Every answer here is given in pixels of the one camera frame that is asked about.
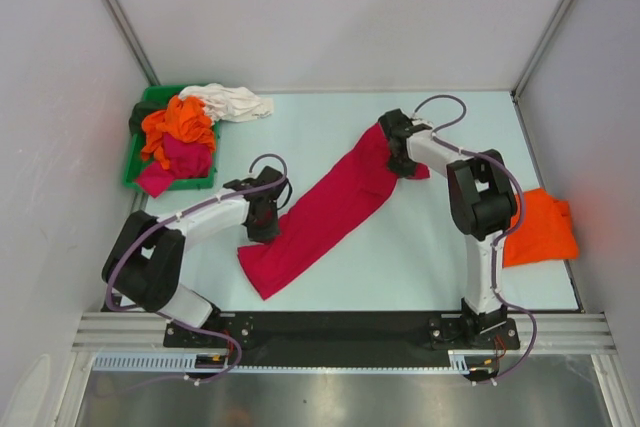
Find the crimson t shirt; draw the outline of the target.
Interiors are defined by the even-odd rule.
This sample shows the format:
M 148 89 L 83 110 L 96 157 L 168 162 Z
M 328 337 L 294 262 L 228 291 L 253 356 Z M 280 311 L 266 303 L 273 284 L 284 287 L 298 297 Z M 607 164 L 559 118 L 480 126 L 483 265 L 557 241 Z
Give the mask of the crimson t shirt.
M 369 127 L 279 219 L 274 241 L 238 249 L 244 274 L 261 299 L 288 286 L 389 200 L 400 179 L 388 168 L 390 158 L 382 128 Z

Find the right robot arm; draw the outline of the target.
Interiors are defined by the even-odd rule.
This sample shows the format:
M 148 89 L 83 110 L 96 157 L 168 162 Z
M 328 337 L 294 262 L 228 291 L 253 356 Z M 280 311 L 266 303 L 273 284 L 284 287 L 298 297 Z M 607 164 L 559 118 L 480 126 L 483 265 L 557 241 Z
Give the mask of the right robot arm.
M 437 128 L 399 109 L 384 113 L 378 124 L 390 150 L 391 172 L 409 178 L 425 165 L 446 179 L 451 218 L 465 238 L 467 281 L 460 316 L 451 334 L 444 326 L 433 330 L 444 342 L 484 348 L 508 320 L 501 269 L 506 234 L 518 210 L 501 154 L 455 146 Z

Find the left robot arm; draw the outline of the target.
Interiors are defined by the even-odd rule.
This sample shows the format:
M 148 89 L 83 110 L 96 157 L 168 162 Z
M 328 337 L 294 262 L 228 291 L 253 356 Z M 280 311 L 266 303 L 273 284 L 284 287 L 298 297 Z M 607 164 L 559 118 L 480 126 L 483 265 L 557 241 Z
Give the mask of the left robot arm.
M 266 166 L 258 176 L 229 181 L 213 197 L 168 216 L 133 212 L 102 270 L 107 306 L 118 309 L 117 292 L 146 312 L 186 325 L 197 345 L 214 344 L 221 334 L 219 309 L 181 283 L 183 258 L 232 227 L 244 227 L 254 243 L 274 240 L 280 233 L 278 200 L 289 187 L 284 173 Z

